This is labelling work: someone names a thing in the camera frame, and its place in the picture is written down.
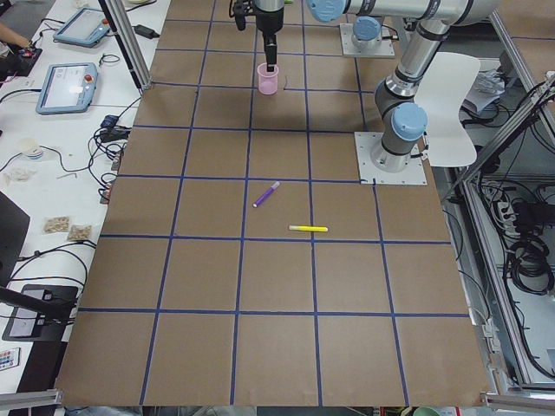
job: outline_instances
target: pink cup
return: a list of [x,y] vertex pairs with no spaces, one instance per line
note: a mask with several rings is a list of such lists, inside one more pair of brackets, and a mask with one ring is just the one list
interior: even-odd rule
[[261,63],[257,67],[258,91],[265,95],[272,95],[278,91],[278,65],[274,65],[274,72],[266,70],[266,64]]

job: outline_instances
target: black monitor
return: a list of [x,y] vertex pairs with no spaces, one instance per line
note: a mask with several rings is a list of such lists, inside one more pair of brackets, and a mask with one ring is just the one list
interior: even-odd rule
[[0,192],[0,302],[13,306],[3,333],[5,341],[59,341],[77,288],[27,284],[22,292],[7,289],[29,229],[29,216]]

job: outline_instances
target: blue joint cap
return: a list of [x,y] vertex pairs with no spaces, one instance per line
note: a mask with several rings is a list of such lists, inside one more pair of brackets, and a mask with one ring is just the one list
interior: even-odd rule
[[374,17],[360,16],[353,24],[353,33],[359,41],[371,41],[382,33],[382,26]]
[[417,141],[426,131],[428,117],[424,108],[413,102],[403,102],[391,116],[391,126],[405,141]]
[[322,23],[340,17],[347,7],[347,0],[308,0],[310,13]]

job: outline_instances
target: white mounting plate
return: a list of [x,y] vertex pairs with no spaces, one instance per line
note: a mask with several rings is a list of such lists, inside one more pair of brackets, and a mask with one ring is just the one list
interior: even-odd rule
[[[410,159],[405,169],[398,173],[384,172],[376,167],[370,158],[372,146],[382,139],[383,133],[356,132],[356,156],[361,184],[372,185],[427,185],[426,174],[420,158]],[[415,145],[412,154],[418,154]]]
[[[341,23],[341,46],[343,55],[360,56],[361,58],[395,58],[393,43],[390,40],[381,40],[373,48],[359,49],[351,39],[353,35],[353,23]],[[382,28],[382,36],[389,36],[389,29]]]

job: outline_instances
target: purple marker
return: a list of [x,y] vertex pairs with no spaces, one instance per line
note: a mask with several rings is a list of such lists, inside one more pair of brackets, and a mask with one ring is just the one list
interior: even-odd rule
[[272,195],[272,193],[278,188],[278,186],[280,186],[281,184],[279,182],[274,182],[274,185],[270,186],[266,192],[264,192],[262,195],[260,195],[260,197],[254,201],[254,204],[252,204],[252,206],[254,206],[255,208],[258,207],[260,204],[262,204],[270,195]]

